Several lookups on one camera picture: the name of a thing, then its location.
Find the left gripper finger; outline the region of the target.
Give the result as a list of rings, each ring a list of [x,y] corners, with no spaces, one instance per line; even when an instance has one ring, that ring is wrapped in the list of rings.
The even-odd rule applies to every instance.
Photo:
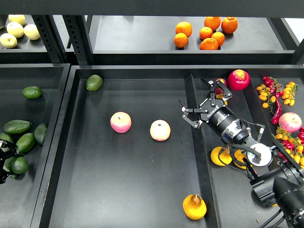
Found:
[[[17,175],[4,166],[0,170],[0,184],[4,184],[9,176],[13,176],[15,178]]]
[[[23,157],[23,154],[19,153],[18,147],[6,140],[0,141],[0,163],[4,164],[5,161],[11,157]]]

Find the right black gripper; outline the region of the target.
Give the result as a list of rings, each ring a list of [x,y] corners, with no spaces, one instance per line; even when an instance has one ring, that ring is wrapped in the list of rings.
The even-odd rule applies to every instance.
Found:
[[[199,108],[189,108],[179,99],[182,105],[182,119],[195,129],[206,123],[225,143],[243,143],[248,138],[248,133],[243,128],[240,118],[227,107],[232,92],[220,79],[207,81],[201,78],[201,81],[209,87],[207,99]]]

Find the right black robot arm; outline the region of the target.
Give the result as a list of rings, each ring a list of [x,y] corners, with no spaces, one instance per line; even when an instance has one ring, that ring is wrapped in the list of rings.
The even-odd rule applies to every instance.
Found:
[[[206,99],[194,108],[182,105],[182,118],[193,128],[200,129],[206,123],[222,140],[224,147],[216,158],[221,159],[228,149],[236,164],[246,168],[244,173],[265,207],[277,204],[276,215],[283,216],[273,225],[277,228],[282,221],[292,228],[304,226],[304,170],[277,141],[268,146],[261,143],[265,126],[259,125],[257,138],[253,138],[252,123],[239,118],[227,105],[231,91],[221,82],[202,82],[209,88]]]

